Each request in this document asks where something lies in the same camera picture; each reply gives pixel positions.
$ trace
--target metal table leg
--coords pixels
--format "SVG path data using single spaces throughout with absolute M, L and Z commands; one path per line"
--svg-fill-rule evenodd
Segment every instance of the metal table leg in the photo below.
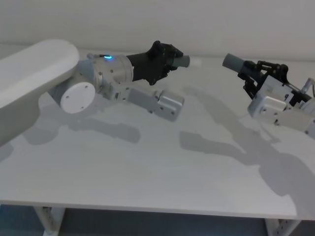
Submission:
M 65 208 L 34 206 L 34 210 L 45 229 L 43 236 L 58 236 Z

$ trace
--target silver metal bracket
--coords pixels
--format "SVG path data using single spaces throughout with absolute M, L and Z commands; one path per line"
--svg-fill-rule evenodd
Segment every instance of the silver metal bracket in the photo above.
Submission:
M 176 120 L 184 104 L 183 97 L 170 91 L 158 92 L 138 89 L 136 86 L 130 89 L 127 101 L 169 121 Z
M 65 208 L 34 206 L 34 210 L 45 229 L 43 236 L 58 236 Z
M 268 236 L 290 236 L 301 220 L 265 219 Z
M 315 139 L 315 117 L 305 111 L 292 107 L 268 91 L 259 91 L 248 106 L 249 114 L 255 119 L 289 127 Z

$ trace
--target table leg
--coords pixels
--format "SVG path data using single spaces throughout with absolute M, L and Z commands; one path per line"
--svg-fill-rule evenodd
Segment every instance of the table leg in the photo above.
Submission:
M 268 236 L 290 236 L 301 220 L 265 219 Z
M 43 236 L 58 236 L 65 208 L 34 206 L 34 210 L 45 229 Z

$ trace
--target blue led light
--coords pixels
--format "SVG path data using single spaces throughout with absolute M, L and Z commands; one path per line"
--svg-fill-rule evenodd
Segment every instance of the blue led light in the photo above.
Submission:
M 105 58 L 105 59 L 112 59 L 113 56 L 111 56 L 111 55 L 105 55 L 104 58 Z

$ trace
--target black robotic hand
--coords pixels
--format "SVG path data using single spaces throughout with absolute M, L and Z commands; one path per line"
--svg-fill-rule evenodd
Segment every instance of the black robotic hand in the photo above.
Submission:
M 150 85 L 167 77 L 178 66 L 188 67 L 189 57 L 171 44 L 155 41 L 146 53 L 127 56 L 133 69 L 133 81 L 146 80 Z

